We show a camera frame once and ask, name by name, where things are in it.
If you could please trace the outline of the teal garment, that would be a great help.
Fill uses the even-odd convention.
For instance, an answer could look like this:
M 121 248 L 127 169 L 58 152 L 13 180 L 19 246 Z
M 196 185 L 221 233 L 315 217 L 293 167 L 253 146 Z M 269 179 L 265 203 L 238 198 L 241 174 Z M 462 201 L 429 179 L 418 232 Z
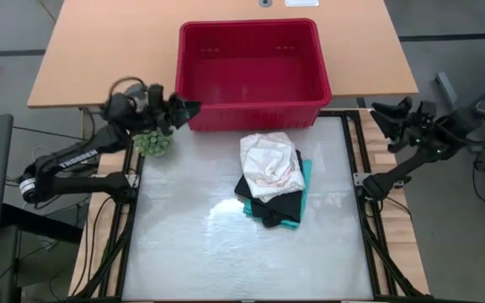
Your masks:
M 307 192 L 310 188 L 311 176 L 312 176 L 312 160 L 305 159 L 302 161 L 302 174 L 305 181 L 305 189 L 302 191 L 302 198 L 301 198 L 301 212 L 300 216 L 303 217 L 305 209 L 306 209 L 306 198 Z M 256 215 L 252 211 L 251 201 L 246 199 L 243 206 L 243 213 L 246 216 L 250 216 L 256 218 Z M 300 226 L 300 222 L 283 220 L 280 222 L 279 227 L 283 227 L 290 230 L 296 230 Z

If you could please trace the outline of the green potted succulent plant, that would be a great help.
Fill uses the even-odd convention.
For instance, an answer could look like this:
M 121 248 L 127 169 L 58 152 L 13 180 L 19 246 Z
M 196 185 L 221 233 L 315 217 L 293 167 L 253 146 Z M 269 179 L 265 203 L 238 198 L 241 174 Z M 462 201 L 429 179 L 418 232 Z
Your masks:
M 160 157 L 165 154 L 171 144 L 172 137 L 159 131 L 150 131 L 133 136 L 134 147 L 145 156 Z

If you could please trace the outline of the orange wooden desk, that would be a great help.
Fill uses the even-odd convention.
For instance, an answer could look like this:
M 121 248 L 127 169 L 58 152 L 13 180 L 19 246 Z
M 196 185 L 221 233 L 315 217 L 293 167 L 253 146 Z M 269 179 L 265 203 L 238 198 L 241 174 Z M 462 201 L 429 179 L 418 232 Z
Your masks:
M 417 84 L 383 0 L 65 0 L 35 84 L 31 108 L 102 104 L 119 78 L 174 90 L 179 30 L 189 21 L 308 18 L 318 27 L 336 97 L 407 95 Z

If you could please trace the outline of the red plastic laundry bin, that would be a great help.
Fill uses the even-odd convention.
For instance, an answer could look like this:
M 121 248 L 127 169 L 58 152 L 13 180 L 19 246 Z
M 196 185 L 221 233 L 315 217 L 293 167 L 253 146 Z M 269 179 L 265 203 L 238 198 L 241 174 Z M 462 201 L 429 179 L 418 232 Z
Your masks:
M 332 99 L 311 19 L 183 24 L 175 91 L 201 104 L 194 131 L 307 128 Z

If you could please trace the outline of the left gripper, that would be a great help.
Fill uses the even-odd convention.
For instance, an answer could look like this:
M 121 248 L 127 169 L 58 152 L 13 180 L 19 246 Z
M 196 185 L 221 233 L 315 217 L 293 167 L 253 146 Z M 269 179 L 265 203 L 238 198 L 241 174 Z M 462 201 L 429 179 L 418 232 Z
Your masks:
M 101 116 L 111 125 L 134 133 L 160 131 L 165 136 L 173 134 L 201 111 L 201 102 L 189 101 L 178 94 L 173 95 L 175 110 L 164 99 L 164 88 L 160 84 L 146 85 L 147 105 L 137 108 L 131 105 L 124 92 L 109 92 L 108 99 L 100 107 Z

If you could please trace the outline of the grey metal desk leg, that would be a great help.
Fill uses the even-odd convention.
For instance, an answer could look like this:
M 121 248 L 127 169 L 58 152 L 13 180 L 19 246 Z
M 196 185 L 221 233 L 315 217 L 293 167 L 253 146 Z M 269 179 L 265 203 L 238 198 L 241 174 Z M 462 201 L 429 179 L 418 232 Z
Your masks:
M 459 108 L 474 108 L 478 102 L 485 99 L 485 77 L 472 80 L 471 84 L 474 88 L 471 88 L 466 96 L 460 96 L 457 93 L 445 72 L 438 72 L 435 75 L 435 82 L 445 97 L 450 112 Z

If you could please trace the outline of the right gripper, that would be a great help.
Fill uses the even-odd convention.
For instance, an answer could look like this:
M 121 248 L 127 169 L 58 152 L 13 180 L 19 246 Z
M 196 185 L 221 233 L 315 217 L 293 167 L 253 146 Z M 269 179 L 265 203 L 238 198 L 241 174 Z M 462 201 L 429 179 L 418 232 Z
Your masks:
M 435 154 L 451 150 L 450 142 L 436 124 L 437 104 L 421 101 L 412 111 L 413 100 L 405 97 L 399 104 L 373 103 L 370 115 L 387 138 L 387 150 L 399 152 L 403 148 L 419 147 Z

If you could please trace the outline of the thin plain white cloth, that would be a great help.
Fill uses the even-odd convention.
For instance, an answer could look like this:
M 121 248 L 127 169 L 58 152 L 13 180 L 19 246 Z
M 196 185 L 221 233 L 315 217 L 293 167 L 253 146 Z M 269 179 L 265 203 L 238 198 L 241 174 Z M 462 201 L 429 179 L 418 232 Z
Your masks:
M 264 203 L 306 187 L 296 150 L 291 145 L 251 147 L 242 161 L 242 170 L 252 196 Z

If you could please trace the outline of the black jacket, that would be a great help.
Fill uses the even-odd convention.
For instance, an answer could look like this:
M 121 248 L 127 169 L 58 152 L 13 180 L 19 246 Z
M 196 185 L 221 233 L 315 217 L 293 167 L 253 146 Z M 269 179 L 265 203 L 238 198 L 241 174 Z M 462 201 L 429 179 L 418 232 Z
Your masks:
M 298 162 L 302 173 L 301 153 L 296 151 Z M 300 222 L 301 224 L 301 198 L 302 191 L 296 191 L 288 194 L 282 194 L 274 197 L 267 203 L 262 202 L 252 196 L 245 177 L 241 177 L 234 189 L 237 196 L 251 201 L 252 211 L 256 215 L 256 220 L 262 222 L 266 228 L 278 227 L 283 220 Z

